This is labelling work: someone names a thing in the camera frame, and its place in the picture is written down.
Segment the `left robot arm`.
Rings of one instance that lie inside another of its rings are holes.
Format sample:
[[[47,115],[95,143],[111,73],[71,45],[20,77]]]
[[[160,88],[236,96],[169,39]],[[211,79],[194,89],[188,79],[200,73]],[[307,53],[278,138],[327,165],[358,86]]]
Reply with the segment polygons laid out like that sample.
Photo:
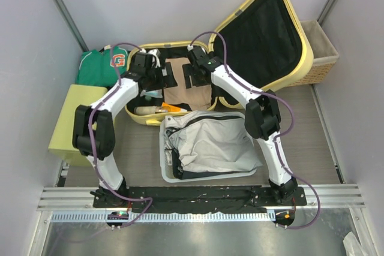
[[[95,196],[107,198],[114,207],[122,207],[128,200],[126,181],[113,156],[116,143],[113,121],[116,115],[141,92],[176,85],[170,65],[160,60],[160,51],[142,49],[107,94],[88,106],[76,108],[72,142],[91,163],[99,178]]]

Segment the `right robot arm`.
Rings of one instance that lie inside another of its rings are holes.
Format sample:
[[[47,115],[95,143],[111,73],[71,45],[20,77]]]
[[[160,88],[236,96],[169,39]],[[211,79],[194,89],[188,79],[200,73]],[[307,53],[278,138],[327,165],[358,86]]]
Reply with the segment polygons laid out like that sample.
[[[190,61],[185,73],[190,78],[187,88],[211,83],[243,106],[245,129],[262,148],[267,164],[271,198],[279,205],[290,202],[298,184],[281,144],[281,115],[276,95],[255,88],[220,58],[207,54],[201,47],[187,46],[187,58]]]

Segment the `beige sock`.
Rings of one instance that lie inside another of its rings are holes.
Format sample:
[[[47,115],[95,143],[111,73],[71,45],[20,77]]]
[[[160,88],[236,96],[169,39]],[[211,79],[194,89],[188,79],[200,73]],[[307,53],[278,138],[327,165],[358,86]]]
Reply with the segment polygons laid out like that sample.
[[[186,104],[190,110],[207,110],[212,103],[212,89],[210,85],[186,88],[183,66],[189,64],[187,58],[167,58],[172,67],[177,86],[164,89],[165,103],[171,105]]]

